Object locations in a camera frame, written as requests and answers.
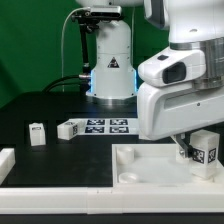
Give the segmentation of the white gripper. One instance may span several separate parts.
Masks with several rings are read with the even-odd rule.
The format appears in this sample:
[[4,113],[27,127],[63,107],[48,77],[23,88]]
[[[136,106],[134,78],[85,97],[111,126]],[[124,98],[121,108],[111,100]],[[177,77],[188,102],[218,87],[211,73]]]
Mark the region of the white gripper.
[[143,83],[137,112],[142,138],[159,140],[173,135],[179,154],[191,158],[193,147],[182,133],[224,121],[224,87],[195,90],[190,83],[164,88]]

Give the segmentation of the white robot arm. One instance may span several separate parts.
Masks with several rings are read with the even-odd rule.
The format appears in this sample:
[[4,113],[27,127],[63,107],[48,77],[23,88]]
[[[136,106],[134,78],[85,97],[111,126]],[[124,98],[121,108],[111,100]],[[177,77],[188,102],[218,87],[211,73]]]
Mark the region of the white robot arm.
[[140,5],[140,136],[159,140],[224,122],[224,0],[76,0]]

